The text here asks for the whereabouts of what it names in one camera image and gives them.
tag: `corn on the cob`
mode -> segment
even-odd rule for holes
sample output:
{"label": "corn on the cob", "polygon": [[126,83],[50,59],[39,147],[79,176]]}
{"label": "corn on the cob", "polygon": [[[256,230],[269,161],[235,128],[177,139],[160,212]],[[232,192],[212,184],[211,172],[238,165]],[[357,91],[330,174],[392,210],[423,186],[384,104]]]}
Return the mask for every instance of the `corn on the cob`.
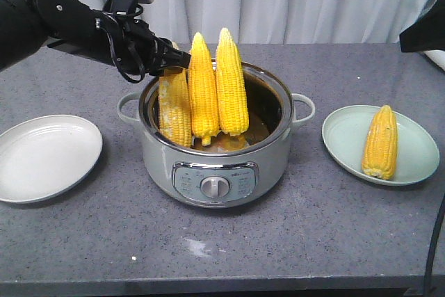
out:
{"label": "corn on the cob", "polygon": [[216,88],[221,131],[242,134],[249,127],[248,102],[241,56],[227,28],[221,29],[216,50]]}
{"label": "corn on the cob", "polygon": [[172,142],[191,146],[191,112],[186,70],[164,70],[159,78],[159,130]]}
{"label": "corn on the cob", "polygon": [[211,54],[204,37],[197,32],[193,37],[191,60],[188,66],[192,132],[201,138],[203,146],[210,145],[211,137],[220,132],[218,98]]}
{"label": "corn on the cob", "polygon": [[398,132],[396,114],[384,105],[373,117],[362,159],[363,172],[388,180],[396,172]]}

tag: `button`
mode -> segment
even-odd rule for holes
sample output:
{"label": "button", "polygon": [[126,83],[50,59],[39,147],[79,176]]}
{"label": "button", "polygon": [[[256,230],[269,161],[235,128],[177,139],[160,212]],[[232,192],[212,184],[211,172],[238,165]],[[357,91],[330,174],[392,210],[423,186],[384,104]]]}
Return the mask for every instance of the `button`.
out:
{"label": "button", "polygon": [[208,198],[222,198],[230,191],[230,183],[224,177],[206,177],[201,181],[201,192]]}

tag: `black cable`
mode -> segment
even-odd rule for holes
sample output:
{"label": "black cable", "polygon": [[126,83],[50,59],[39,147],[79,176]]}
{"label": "black cable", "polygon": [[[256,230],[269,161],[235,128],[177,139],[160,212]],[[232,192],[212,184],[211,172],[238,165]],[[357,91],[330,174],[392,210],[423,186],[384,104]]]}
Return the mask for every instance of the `black cable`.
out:
{"label": "black cable", "polygon": [[119,14],[119,13],[113,13],[113,15],[115,17],[137,17],[138,15],[141,15],[142,13],[144,13],[144,8],[141,5],[136,5],[137,9],[139,9],[138,11],[136,11],[135,13],[132,14]]}
{"label": "black cable", "polygon": [[442,198],[439,211],[437,212],[434,228],[432,229],[430,247],[428,249],[428,257],[426,259],[425,276],[423,277],[423,295],[429,297],[432,292],[431,279],[432,279],[432,267],[434,264],[434,258],[436,255],[437,242],[439,241],[440,230],[445,217],[445,195]]}
{"label": "black cable", "polygon": [[108,43],[110,44],[110,55],[111,55],[111,59],[113,60],[114,65],[116,66],[116,68],[118,69],[119,73],[121,76],[124,77],[125,80],[127,80],[130,83],[140,83],[142,80],[144,80],[145,78],[145,67],[143,65],[143,62],[141,61],[139,55],[137,54],[137,51],[134,49],[130,49],[130,46],[128,46],[129,51],[131,52],[131,55],[135,58],[135,61],[138,65],[138,69],[139,69],[139,79],[133,79],[131,78],[123,69],[122,66],[119,63],[119,60],[116,56],[116,51],[114,49],[114,41],[113,41],[113,37],[111,36],[111,34],[102,26],[100,25],[99,28],[101,30],[103,30],[106,34],[106,37],[108,38]]}

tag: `pot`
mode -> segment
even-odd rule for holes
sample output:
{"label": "pot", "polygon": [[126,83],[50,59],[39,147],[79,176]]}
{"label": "pot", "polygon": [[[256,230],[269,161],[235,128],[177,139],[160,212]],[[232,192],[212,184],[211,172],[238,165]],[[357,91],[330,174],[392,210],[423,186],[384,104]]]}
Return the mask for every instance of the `pot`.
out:
{"label": "pot", "polygon": [[[150,177],[176,200],[206,208],[234,207],[259,198],[283,175],[292,133],[313,118],[315,105],[304,95],[290,93],[278,78],[259,67],[243,63],[243,73],[250,117],[259,118],[268,135],[239,150],[198,150],[164,137],[157,126],[157,78],[142,93],[130,93],[118,102],[119,118],[140,137]],[[133,118],[122,108],[135,99],[139,105]],[[297,119],[295,102],[308,105],[310,114]]]}

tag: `white plate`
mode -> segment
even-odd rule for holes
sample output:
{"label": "white plate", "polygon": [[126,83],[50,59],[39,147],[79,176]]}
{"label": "white plate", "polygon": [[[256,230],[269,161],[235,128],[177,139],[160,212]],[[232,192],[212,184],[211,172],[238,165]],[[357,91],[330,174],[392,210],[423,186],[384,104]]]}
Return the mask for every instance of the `white plate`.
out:
{"label": "white plate", "polygon": [[79,183],[102,150],[102,135],[90,121],[49,115],[0,135],[0,200],[46,200]]}
{"label": "white plate", "polygon": [[346,170],[376,184],[402,186],[420,182],[439,165],[439,149],[430,134],[415,121],[396,113],[398,130],[397,168],[391,180],[362,172],[362,155],[376,106],[347,106],[326,117],[322,136],[334,160]]}

